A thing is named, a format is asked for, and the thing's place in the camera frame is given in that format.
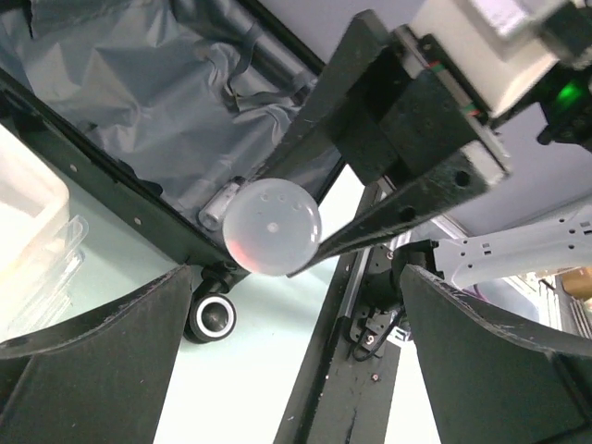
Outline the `pink plastic pouch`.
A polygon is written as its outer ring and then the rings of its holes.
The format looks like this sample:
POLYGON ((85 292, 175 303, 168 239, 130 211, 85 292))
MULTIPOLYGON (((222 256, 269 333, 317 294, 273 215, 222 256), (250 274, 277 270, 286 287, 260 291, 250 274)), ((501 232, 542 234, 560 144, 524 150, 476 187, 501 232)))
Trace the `pink plastic pouch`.
POLYGON ((292 275, 308 265, 322 235, 317 202, 286 179, 235 177, 200 210, 198 221, 221 235, 237 265, 271 277, 292 275))

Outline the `space astronaut hardshell suitcase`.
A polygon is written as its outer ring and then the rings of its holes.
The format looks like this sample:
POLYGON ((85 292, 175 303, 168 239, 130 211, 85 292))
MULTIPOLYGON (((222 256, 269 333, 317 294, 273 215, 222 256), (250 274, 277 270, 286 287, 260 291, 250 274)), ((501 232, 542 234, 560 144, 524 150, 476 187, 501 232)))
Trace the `space astronaut hardshell suitcase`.
POLYGON ((227 338, 245 274, 217 227, 322 62, 256 1, 5 1, 1 106, 17 134, 174 260, 203 268, 185 337, 227 338))

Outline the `white drawer organizer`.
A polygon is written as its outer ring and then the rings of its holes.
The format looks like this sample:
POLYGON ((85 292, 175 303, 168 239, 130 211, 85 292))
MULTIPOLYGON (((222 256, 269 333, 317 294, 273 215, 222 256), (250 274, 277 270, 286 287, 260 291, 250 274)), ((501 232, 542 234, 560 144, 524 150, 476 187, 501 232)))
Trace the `white drawer organizer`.
POLYGON ((1 340, 49 327, 70 305, 87 221, 62 179, 1 128, 1 340))

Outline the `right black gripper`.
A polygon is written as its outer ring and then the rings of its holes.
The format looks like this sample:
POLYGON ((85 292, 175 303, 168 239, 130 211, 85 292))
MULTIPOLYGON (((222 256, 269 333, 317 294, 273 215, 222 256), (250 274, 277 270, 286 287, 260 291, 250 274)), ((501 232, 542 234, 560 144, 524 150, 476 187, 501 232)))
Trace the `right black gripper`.
POLYGON ((288 276, 389 241, 506 179, 509 162, 487 111, 433 33, 390 31, 374 10, 357 13, 253 179, 284 179, 334 145, 362 183, 384 179, 393 190, 288 276))

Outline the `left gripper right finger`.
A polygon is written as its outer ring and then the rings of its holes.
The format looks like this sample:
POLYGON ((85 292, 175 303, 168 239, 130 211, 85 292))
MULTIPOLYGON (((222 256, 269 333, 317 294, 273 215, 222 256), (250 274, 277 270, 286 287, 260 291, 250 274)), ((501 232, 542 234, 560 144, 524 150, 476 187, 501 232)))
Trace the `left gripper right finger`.
POLYGON ((588 443, 591 342, 456 290, 417 265, 401 291, 443 443, 588 443))

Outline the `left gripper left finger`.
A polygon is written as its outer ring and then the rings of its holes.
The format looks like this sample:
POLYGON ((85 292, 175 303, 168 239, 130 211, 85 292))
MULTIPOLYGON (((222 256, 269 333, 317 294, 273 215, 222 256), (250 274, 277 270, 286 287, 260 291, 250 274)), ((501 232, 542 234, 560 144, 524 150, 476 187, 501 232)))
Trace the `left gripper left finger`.
POLYGON ((191 280, 180 266, 91 311, 2 342, 2 442, 153 442, 191 280))

